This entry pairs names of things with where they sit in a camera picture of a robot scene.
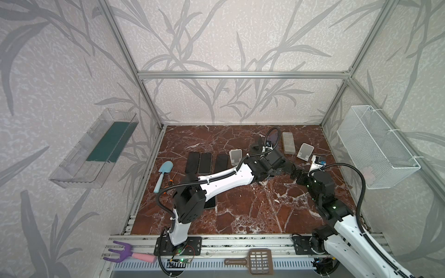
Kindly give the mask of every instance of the clear plastic tray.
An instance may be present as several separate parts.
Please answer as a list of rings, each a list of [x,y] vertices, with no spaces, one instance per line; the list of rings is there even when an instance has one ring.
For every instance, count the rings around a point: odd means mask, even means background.
[[[138,123],[136,113],[105,109],[49,179],[64,188],[101,188]]]

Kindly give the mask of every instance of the red marble surface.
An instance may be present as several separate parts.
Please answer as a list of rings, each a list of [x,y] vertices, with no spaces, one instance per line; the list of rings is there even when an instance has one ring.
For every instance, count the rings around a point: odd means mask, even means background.
[[[150,176],[141,207],[136,216],[132,234],[160,234],[164,226],[170,226],[170,216],[161,210],[155,201],[154,186],[159,177],[159,167],[167,160],[173,162],[170,177],[178,171],[175,184],[184,176],[189,152],[211,152],[212,173],[216,155],[242,149],[246,154],[249,146],[264,137],[271,126],[169,126],[162,140],[155,167]],[[295,148],[302,143],[314,146],[312,154],[323,156],[327,163],[335,163],[322,130],[316,125],[280,126],[281,131],[292,132]],[[310,163],[294,155],[286,155],[298,167],[309,170]],[[328,170],[336,182],[336,195],[354,210],[354,201],[347,189],[340,170]],[[169,195],[161,201],[172,207]],[[324,222],[315,209],[304,186],[295,184],[289,175],[271,180],[240,186],[217,196],[217,205],[204,210],[201,217],[192,222],[189,234],[310,234]]]

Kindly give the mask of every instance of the robotic arm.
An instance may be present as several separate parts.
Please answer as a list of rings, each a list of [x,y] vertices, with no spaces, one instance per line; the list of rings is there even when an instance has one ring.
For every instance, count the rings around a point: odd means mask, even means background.
[[[297,184],[308,188],[317,211],[328,222],[328,225],[312,232],[311,247],[316,253],[328,252],[357,278],[414,278],[364,230],[360,223],[358,215],[366,188],[363,175],[348,164],[336,163],[326,166],[326,162],[315,155],[312,157],[309,172],[297,169],[275,149],[279,141],[278,128],[269,130],[264,139],[264,146],[266,146],[269,133],[274,129],[278,132],[275,146],[263,147],[262,151],[259,150],[259,145],[251,147],[253,154],[243,157],[237,167],[183,181],[179,185],[163,189],[158,193],[156,198],[158,205],[172,215],[170,218],[172,226],[168,231],[168,237],[174,248],[181,249],[181,246],[185,244],[191,222],[201,216],[204,204],[210,198],[234,187],[263,181],[284,172],[290,174],[292,179],[296,179]],[[362,179],[362,194],[357,205],[358,215],[356,216],[335,197],[335,183],[331,176],[323,171],[326,167],[333,165],[351,167]],[[176,189],[173,194],[173,211],[159,201],[161,194],[171,189]]]

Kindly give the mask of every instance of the pink handle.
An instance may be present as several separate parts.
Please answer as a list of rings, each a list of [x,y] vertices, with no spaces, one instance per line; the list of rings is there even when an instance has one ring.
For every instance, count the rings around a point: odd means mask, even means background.
[[[156,256],[150,254],[133,253],[131,256],[144,262],[154,263],[156,261]]]

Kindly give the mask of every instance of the aluminum frame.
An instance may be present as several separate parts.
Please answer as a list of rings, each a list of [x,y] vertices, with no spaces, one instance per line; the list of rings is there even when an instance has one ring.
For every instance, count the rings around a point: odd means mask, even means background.
[[[145,189],[147,188],[148,178],[150,177],[151,172],[153,171],[154,163],[156,161],[156,157],[158,156],[158,152],[161,147],[162,140],[164,139],[166,129],[167,125],[164,125],[160,133],[156,137],[156,140],[154,141],[153,151],[151,152],[150,157],[147,159],[144,174],[142,178],[139,180],[138,187],[136,188],[136,192],[133,196],[133,200],[131,202],[131,209],[127,211],[127,215],[125,216],[125,222],[121,226],[122,227],[121,234],[125,233],[128,221],[130,220],[130,216],[135,215],[139,211],[139,207],[141,206],[142,196],[144,195]]]
[[[344,79],[348,72],[139,71],[141,79]]]
[[[296,255],[291,240],[291,234],[206,234],[192,235],[202,237],[201,255],[195,258],[245,258],[252,248],[271,249],[272,256],[275,258],[328,258],[329,254],[324,255]],[[392,254],[389,245],[383,234],[371,234],[383,249]],[[133,235],[133,236],[110,236],[101,259],[98,262],[94,278],[109,278],[113,271],[113,262],[103,260],[104,257],[116,256],[116,253],[108,251],[109,248],[122,250],[122,246],[113,243],[113,241],[127,242],[132,245],[132,251],[136,253],[153,253],[158,235]],[[187,256],[177,256],[177,258],[186,258]],[[170,258],[170,256],[161,256],[161,258]]]
[[[342,85],[337,90],[337,93],[336,93],[334,99],[332,100],[331,104],[329,105],[328,110],[324,114],[324,117],[321,120],[321,124],[320,124],[321,126],[324,126],[326,124],[326,122],[328,121],[328,118],[334,112],[335,107],[341,100],[341,98],[346,90],[347,79],[353,77],[354,73],[360,67],[366,54],[370,50],[371,46],[374,44],[374,41],[376,40],[376,38],[378,37],[380,32],[383,30],[386,23],[388,22],[389,18],[391,17],[392,12],[396,8],[398,2],[399,2],[399,0],[386,0],[385,3],[383,4],[380,14],[377,16],[376,21],[374,22],[374,25],[372,26],[371,30],[369,31],[368,36],[366,37],[365,41],[363,42],[359,52],[357,53],[357,56],[355,57],[354,61],[352,62],[351,67],[349,68],[348,77],[346,77],[343,80]]]
[[[156,112],[153,101],[151,100],[150,95],[148,94],[144,84],[138,77],[138,70],[136,69],[136,65],[133,62],[133,59],[131,58],[128,47],[127,47],[127,45],[124,41],[124,38],[119,30],[119,27],[117,26],[116,19],[114,18],[114,14],[111,11],[111,7],[108,4],[108,1],[107,0],[96,0],[96,2],[98,4],[97,6],[99,7],[101,14],[104,16],[105,21],[111,30],[111,33],[113,34],[114,39],[116,40],[122,54],[124,55],[125,61],[127,62],[127,65],[130,69],[131,75],[133,76],[133,78],[136,82],[136,86],[139,88],[139,91],[142,94],[145,102],[147,103],[153,117],[156,119],[156,124],[158,125],[159,128],[162,128],[161,118],[158,115],[158,113]]]

